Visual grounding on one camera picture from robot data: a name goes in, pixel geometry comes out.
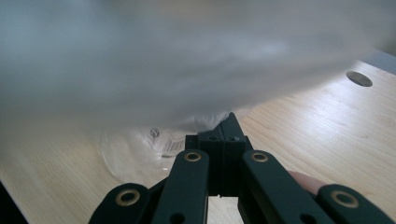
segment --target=plastic bag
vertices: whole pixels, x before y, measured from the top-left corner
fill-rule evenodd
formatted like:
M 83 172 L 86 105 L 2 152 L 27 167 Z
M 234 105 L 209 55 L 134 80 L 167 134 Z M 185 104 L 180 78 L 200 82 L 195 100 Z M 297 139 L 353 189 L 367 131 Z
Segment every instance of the plastic bag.
M 385 43 L 395 4 L 2 1 L 0 126 L 209 130 Z

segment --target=wooden table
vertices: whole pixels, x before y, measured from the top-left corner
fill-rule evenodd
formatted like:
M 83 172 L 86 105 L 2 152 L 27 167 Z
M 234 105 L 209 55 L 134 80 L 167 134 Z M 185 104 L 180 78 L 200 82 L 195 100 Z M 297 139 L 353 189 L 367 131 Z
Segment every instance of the wooden table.
M 358 86 L 342 74 L 259 105 L 240 123 L 255 148 L 287 169 L 352 187 L 396 220 L 396 76 L 365 63 L 351 70 L 374 85 Z M 89 221 L 120 184 L 98 143 L 97 136 L 76 133 L 2 145 L 1 181 L 30 223 Z M 242 223 L 236 199 L 210 199 L 208 223 Z

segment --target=wooden surface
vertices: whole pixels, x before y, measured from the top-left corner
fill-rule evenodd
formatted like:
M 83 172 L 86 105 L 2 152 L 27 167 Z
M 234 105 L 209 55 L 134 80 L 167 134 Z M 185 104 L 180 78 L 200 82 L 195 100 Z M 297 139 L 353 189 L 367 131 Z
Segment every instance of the wooden surface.
M 396 76 L 365 63 L 351 70 L 374 85 L 361 87 L 341 75 L 260 105 L 240 123 L 255 148 L 287 169 L 352 187 L 396 220 Z M 98 143 L 98 136 L 78 133 L 2 145 L 1 181 L 30 223 L 88 222 L 120 184 Z M 149 179 L 145 167 L 131 171 Z M 208 223 L 242 223 L 236 199 L 210 199 Z

